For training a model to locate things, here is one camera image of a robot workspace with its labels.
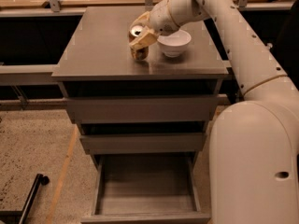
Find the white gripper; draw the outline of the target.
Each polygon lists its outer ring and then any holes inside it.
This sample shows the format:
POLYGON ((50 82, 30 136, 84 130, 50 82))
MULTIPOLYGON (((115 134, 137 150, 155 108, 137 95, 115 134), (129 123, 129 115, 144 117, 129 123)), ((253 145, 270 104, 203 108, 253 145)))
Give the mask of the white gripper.
POLYGON ((158 35, 168 36, 179 29, 172 14, 173 0, 163 0, 156 4, 151 11, 146 11, 135 19, 130 28, 144 28, 138 36, 129 33, 131 49, 139 50, 154 44, 158 35))

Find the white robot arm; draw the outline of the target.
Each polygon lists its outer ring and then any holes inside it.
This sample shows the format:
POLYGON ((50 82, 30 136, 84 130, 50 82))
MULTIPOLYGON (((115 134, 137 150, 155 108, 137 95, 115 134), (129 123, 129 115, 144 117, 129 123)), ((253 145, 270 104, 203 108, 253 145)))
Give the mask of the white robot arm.
POLYGON ((210 133, 213 224, 299 224, 299 91, 233 0, 163 0, 131 24, 131 52, 205 18, 214 21, 244 97, 210 133))

